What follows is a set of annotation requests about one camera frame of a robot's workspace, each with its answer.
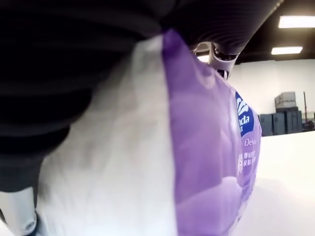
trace white wall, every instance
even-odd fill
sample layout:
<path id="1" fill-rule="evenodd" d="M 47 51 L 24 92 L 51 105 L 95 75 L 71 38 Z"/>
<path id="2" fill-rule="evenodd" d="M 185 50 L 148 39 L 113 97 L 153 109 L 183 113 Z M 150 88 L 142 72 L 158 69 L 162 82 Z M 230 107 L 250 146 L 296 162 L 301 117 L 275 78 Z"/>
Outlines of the white wall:
<path id="1" fill-rule="evenodd" d="M 315 132 L 263 137 L 252 198 L 232 236 L 310 236 Z"/>
<path id="2" fill-rule="evenodd" d="M 303 91 L 308 112 L 315 112 L 315 59 L 260 61 L 236 65 L 229 83 L 259 114 L 274 113 L 274 99 L 294 91 L 299 110 L 304 112 Z"/>

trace dark gray container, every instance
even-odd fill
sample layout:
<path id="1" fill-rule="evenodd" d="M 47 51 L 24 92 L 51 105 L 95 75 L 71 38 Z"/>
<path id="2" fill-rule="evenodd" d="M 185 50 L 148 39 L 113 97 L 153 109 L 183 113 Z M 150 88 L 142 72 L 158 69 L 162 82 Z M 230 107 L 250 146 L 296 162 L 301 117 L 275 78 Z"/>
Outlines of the dark gray container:
<path id="1" fill-rule="evenodd" d="M 272 136 L 272 115 L 262 114 L 259 116 L 261 136 Z"/>
<path id="2" fill-rule="evenodd" d="M 274 135 L 285 134 L 284 113 L 272 114 L 272 130 Z"/>

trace fluorescent light panel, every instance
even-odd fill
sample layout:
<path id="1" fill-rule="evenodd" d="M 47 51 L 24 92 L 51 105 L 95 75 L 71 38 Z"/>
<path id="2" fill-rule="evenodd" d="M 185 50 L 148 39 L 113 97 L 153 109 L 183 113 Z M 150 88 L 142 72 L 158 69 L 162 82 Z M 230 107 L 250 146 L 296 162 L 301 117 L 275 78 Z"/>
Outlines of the fluorescent light panel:
<path id="1" fill-rule="evenodd" d="M 205 55 L 205 56 L 199 56 L 198 59 L 202 62 L 209 62 L 209 55 Z"/>
<path id="2" fill-rule="evenodd" d="M 281 16 L 279 28 L 315 28 L 315 16 Z"/>
<path id="3" fill-rule="evenodd" d="M 302 51 L 303 47 L 278 47 L 273 48 L 271 51 L 272 55 L 279 55 L 279 54 L 296 54 Z"/>

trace gray storage box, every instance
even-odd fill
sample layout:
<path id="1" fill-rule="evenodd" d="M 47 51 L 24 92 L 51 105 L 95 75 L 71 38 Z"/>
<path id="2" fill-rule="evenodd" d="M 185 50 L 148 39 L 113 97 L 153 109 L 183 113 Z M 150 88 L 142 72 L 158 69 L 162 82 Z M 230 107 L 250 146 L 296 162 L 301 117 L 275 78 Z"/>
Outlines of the gray storage box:
<path id="1" fill-rule="evenodd" d="M 290 107 L 296 107 L 296 101 L 281 102 L 281 103 L 276 104 L 276 109 L 290 108 Z"/>
<path id="2" fill-rule="evenodd" d="M 283 102 L 295 102 L 295 92 L 283 92 L 275 98 L 276 106 Z"/>

